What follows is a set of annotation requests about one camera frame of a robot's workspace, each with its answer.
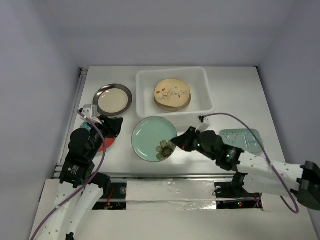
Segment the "red plate with teal flower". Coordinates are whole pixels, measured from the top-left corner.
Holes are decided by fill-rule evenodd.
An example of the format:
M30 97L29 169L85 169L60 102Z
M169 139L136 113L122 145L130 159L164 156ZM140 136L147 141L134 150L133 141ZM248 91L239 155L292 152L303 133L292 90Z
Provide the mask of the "red plate with teal flower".
M90 131L91 129L93 129L92 125L89 124L88 122L83 122L80 126L81 129L86 129L88 131ZM116 141L116 138L106 138L105 139L105 143L106 143L106 148L110 148ZM98 150L99 153L104 151L104 145L102 144Z

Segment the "brown rimmed cream plate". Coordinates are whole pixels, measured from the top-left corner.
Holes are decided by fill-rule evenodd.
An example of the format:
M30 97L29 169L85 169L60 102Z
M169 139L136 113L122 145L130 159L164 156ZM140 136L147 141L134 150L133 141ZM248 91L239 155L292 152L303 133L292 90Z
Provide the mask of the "brown rimmed cream plate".
M122 84L108 84L101 87L93 97L92 103L97 106L101 115L109 117L125 113L132 104L132 92Z

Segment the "tan plate with bird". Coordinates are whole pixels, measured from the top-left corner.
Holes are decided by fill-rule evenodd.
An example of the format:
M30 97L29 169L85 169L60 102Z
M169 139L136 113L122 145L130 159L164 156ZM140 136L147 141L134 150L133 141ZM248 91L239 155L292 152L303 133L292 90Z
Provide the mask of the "tan plate with bird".
M167 78L160 81L154 88L154 97L167 95L168 99L172 95L191 95L190 87L182 80Z

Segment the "teal rectangular speckled plate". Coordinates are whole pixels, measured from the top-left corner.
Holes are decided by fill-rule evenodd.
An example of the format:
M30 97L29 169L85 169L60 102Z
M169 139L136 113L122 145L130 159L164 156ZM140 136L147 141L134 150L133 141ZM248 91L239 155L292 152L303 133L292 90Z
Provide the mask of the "teal rectangular speckled plate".
M252 133L246 128L224 129L218 134L227 145L260 155L262 149Z

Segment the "cream three-section divided plate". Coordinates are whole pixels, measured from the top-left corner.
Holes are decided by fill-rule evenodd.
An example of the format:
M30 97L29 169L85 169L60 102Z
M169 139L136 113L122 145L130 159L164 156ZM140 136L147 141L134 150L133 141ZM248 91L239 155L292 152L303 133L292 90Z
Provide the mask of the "cream three-section divided plate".
M153 98L155 105L165 112L178 112L187 108L192 100L192 95L174 94L168 99L167 95L155 96Z

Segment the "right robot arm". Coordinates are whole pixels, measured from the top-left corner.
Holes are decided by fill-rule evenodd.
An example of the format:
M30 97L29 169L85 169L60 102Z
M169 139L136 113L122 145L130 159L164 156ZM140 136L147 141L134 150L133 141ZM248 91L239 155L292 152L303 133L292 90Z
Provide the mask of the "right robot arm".
M241 148L227 145L213 130L200 132L190 127L171 142L185 152L196 151L225 171L232 181L216 184L219 199L252 199L259 194L292 197L295 203L320 209L320 168L313 162L289 164L268 162Z

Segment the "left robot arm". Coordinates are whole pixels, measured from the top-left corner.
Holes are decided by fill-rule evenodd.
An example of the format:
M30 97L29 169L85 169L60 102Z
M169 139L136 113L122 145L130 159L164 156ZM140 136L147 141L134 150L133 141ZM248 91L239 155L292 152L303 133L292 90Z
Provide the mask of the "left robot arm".
M94 164L94 158L100 148L107 149L107 138L119 136L124 119L80 116L91 128L78 128L70 135L54 208L40 222L32 240L76 240L97 201L112 194L111 178L99 172L101 166Z

